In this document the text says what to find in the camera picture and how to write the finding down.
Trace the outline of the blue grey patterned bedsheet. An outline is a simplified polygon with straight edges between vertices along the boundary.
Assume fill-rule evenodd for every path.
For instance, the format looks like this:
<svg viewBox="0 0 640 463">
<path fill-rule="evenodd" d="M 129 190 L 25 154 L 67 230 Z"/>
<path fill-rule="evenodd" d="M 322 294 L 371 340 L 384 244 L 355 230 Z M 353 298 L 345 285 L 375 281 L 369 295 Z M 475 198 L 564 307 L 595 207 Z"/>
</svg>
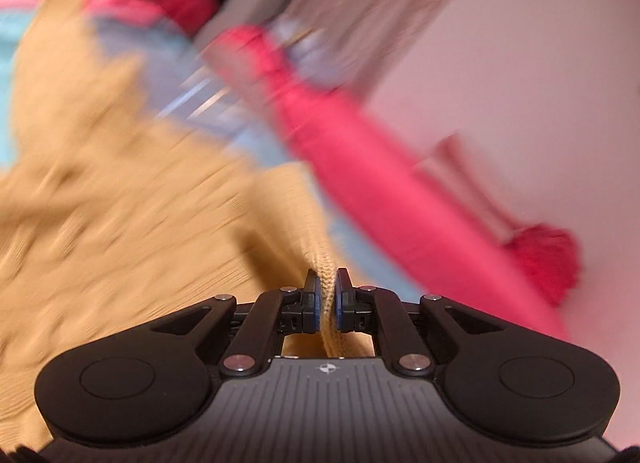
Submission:
<svg viewBox="0 0 640 463">
<path fill-rule="evenodd" d="M 10 121 L 16 54 L 37 12 L 14 9 L 4 10 L 1 14 L 1 173 L 12 168 L 18 158 Z M 250 120 L 239 99 L 233 95 L 224 96 L 202 116 L 196 114 L 196 108 L 216 93 L 222 83 L 215 75 L 198 74 L 201 67 L 198 54 L 169 24 L 157 23 L 142 28 L 87 16 L 105 56 L 134 55 L 141 60 L 144 106 L 153 118 L 166 119 L 201 132 L 224 150 L 241 153 L 260 168 L 295 162 L 272 131 Z M 355 284 L 372 284 L 395 292 L 403 301 L 419 301 L 419 289 L 340 214 L 332 211 L 329 199 L 316 186 L 312 175 L 311 183 L 326 213 L 329 236 L 340 260 L 337 268 L 346 268 Z"/>
</svg>

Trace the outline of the red tassel cloth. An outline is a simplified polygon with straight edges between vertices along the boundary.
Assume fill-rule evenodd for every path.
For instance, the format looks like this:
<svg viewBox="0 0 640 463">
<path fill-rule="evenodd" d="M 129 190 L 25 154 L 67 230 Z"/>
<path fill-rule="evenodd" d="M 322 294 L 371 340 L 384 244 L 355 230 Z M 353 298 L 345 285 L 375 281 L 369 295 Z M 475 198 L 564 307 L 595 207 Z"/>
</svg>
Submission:
<svg viewBox="0 0 640 463">
<path fill-rule="evenodd" d="M 567 229 L 538 224 L 521 228 L 504 245 L 544 300 L 559 307 L 582 274 L 582 249 Z"/>
</svg>

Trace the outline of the yellow cable-knit sweater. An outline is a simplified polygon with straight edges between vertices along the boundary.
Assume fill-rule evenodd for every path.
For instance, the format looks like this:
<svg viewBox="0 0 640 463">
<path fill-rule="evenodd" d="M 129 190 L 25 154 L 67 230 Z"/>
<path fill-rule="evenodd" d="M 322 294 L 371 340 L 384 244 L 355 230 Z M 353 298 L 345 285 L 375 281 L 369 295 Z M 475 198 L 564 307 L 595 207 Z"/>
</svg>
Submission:
<svg viewBox="0 0 640 463">
<path fill-rule="evenodd" d="M 340 261 L 307 166 L 260 168 L 145 110 L 141 60 L 100 49 L 81 0 L 44 0 L 16 54 L 1 173 L 1 446 L 50 438 L 38 372 L 64 350 L 228 293 L 318 273 L 320 330 L 285 353 L 371 355 L 334 329 Z"/>
</svg>

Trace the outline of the red bed cover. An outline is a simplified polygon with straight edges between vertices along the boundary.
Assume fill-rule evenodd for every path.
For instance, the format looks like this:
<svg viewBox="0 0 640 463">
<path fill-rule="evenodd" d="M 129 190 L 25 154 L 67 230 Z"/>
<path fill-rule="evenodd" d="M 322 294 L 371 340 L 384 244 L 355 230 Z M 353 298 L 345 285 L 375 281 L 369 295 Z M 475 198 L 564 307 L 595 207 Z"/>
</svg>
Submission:
<svg viewBox="0 0 640 463">
<path fill-rule="evenodd" d="M 559 314 L 513 256 L 368 121 L 318 35 L 290 44 L 266 29 L 238 27 L 203 57 L 424 292 L 566 339 Z"/>
</svg>

